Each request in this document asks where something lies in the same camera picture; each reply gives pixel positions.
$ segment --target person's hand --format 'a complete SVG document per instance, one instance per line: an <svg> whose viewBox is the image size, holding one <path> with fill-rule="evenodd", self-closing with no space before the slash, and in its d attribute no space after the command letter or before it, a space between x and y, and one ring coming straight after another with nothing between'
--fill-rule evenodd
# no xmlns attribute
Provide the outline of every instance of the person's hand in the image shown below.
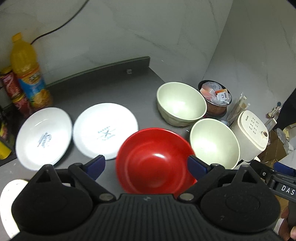
<svg viewBox="0 0 296 241"><path fill-rule="evenodd" d="M288 215L289 209L288 207L286 207L283 213L281 214L281 218L284 218L284 220L279 228L279 236L285 241L287 241L289 238L296 240L296 226L294 226L291 231L289 230L287 221Z"/></svg>

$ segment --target bowl rim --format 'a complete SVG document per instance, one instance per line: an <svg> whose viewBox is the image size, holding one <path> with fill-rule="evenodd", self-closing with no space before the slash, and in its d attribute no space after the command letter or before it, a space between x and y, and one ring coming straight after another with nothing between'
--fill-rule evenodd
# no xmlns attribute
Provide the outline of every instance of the bowl rim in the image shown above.
<svg viewBox="0 0 296 241"><path fill-rule="evenodd" d="M237 161L236 161L236 163L235 163L235 165L231 168L231 169L233 169L233 168L235 168L236 167L236 165L238 164L238 162L240 161L240 146L239 146L239 142L238 142L238 140L237 140L237 137L235 136L235 134L233 133L233 131L227 126L227 125L225 125L223 122L221 122L221 121L219 121L219 120L216 120L216 119L212 119L212 118L205 118L205 119L201 119L201 120L199 120L199 121L197 121L193 126L192 126L192 128L191 128L191 130L190 130L190 135L189 135L189 142L190 142L190 145L191 145L191 148L192 148L192 150L194 151L194 149L193 149L193 147L192 147L192 130L195 128L195 126L198 124L198 123L200 123L200 122L202 122L202 121L213 121L213 122L219 122L219 123L221 123L222 125L224 125L228 130L230 130L230 132L231 132L231 134L234 136L234 139L236 140L236 143L237 143L237 146L238 146L238 150L239 150L239 156L238 156L238 159L237 159Z"/></svg>
<svg viewBox="0 0 296 241"><path fill-rule="evenodd" d="M165 86L165 85L176 84L176 83L177 83L177 84L181 84L181 85L186 85L186 86L192 88L193 90L196 91L196 93L198 93L198 94L202 97L202 99L204 100L204 104L205 104L205 111L204 111L203 115L201 115L201 116L198 117L198 118L194 118L194 119L186 119L186 118L183 118L183 117L177 116L177 115L175 115L175 114L172 114L170 111L168 111L166 108L163 107L163 105L162 105L161 102L159 101L159 92L160 92L161 88L162 88L163 86ZM196 120L200 119L201 117L203 117L203 116L206 114L206 112L207 112L207 103L206 103L205 98L203 97L203 95L202 95L197 89L193 88L192 86L190 86L190 85L188 85L188 84L184 84L184 83L182 83L182 82L167 82L167 83L162 84L161 86L159 86L159 88L158 88L158 90L157 90L157 92L156 92L156 99L157 99L158 104L161 106L161 108L163 108L167 113L169 113L169 114L172 115L173 117L176 117L176 118L181 119L181 120L185 120L185 121L196 121Z"/></svg>

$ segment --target white wall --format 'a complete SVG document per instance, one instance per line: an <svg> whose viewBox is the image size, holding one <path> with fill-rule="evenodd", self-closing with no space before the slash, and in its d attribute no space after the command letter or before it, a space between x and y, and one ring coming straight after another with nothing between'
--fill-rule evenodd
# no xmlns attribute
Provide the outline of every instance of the white wall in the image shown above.
<svg viewBox="0 0 296 241"><path fill-rule="evenodd" d="M244 92L265 122L296 87L295 23L287 0L234 0L204 79L221 82L234 100Z"/></svg>
<svg viewBox="0 0 296 241"><path fill-rule="evenodd" d="M164 81L197 85L212 58L233 0L90 0L61 30L34 47L46 83L126 59L150 56ZM0 6L0 67L11 36L32 41L69 19L84 0L6 0ZM0 94L0 104L7 100Z"/></svg>

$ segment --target cream bowl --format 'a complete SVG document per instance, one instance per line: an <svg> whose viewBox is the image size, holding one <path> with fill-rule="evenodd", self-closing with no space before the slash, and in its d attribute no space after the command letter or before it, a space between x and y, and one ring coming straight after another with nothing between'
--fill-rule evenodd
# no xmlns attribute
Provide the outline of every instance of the cream bowl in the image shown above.
<svg viewBox="0 0 296 241"><path fill-rule="evenodd" d="M215 119L202 119L190 132L190 144L200 160L233 169L240 160L239 143L232 130Z"/></svg>
<svg viewBox="0 0 296 241"><path fill-rule="evenodd" d="M169 82L161 85L156 98L161 116L172 126L190 125L207 111L204 97L184 83Z"/></svg>

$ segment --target rice cooker lid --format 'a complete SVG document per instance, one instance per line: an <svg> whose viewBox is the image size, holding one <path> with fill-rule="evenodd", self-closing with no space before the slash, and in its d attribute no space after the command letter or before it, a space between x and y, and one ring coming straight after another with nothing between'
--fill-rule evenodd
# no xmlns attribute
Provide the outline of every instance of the rice cooker lid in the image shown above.
<svg viewBox="0 0 296 241"><path fill-rule="evenodd" d="M268 142L268 130L263 122L251 111L243 111L238 118L238 124L245 136L261 151Z"/></svg>

